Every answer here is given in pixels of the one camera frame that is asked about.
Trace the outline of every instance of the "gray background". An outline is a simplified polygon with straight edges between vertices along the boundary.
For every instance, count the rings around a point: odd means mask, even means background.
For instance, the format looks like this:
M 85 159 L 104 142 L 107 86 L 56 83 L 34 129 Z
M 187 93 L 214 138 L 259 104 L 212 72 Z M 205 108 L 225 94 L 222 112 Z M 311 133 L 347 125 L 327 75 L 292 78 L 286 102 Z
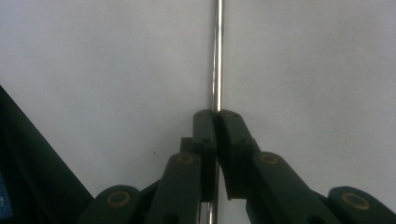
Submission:
M 349 185 L 396 211 L 396 2 L 225 9 L 224 107 L 312 189 Z M 93 195 L 142 189 L 210 107 L 213 14 L 214 1 L 1 1 L 0 83 Z M 248 223 L 220 196 L 219 223 Z

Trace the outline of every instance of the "joint screw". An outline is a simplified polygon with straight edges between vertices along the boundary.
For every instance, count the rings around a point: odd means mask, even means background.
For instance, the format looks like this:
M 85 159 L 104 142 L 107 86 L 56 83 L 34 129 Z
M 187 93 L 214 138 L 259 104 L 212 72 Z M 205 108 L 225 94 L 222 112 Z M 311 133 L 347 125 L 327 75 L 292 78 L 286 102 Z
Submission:
M 367 202 L 367 200 L 365 200 L 363 197 L 355 193 L 351 193 L 351 192 L 343 193 L 341 198 L 345 203 L 359 210 L 368 210 L 370 208 L 369 202 Z

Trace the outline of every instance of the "white wall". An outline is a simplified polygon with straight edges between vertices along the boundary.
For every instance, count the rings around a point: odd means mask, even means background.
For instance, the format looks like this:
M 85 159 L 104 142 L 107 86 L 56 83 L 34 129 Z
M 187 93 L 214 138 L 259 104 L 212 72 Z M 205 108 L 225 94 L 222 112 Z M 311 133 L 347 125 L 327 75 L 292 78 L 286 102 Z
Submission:
M 210 107 L 214 1 L 0 3 L 0 83 L 93 194 L 161 177 Z M 224 107 L 314 190 L 396 211 L 396 2 L 226 1 Z M 248 223 L 221 190 L 219 223 Z

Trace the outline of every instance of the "metal rod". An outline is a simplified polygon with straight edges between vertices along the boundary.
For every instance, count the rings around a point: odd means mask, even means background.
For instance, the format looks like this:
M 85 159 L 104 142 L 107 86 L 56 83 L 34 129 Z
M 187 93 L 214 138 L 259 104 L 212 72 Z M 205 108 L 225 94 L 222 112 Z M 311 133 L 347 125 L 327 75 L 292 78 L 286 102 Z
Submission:
M 216 0 L 215 9 L 215 41 L 213 55 L 213 112 L 221 110 L 221 80 L 222 80 L 222 39 L 224 24 L 224 0 Z
M 221 110 L 221 81 L 222 81 L 222 39 L 224 24 L 224 0 L 216 0 L 215 7 L 215 41 L 213 54 L 213 105 L 212 110 L 218 113 Z M 207 207 L 207 223 L 218 223 L 218 202 L 219 202 L 219 162 L 216 161 L 215 188 L 213 201 Z

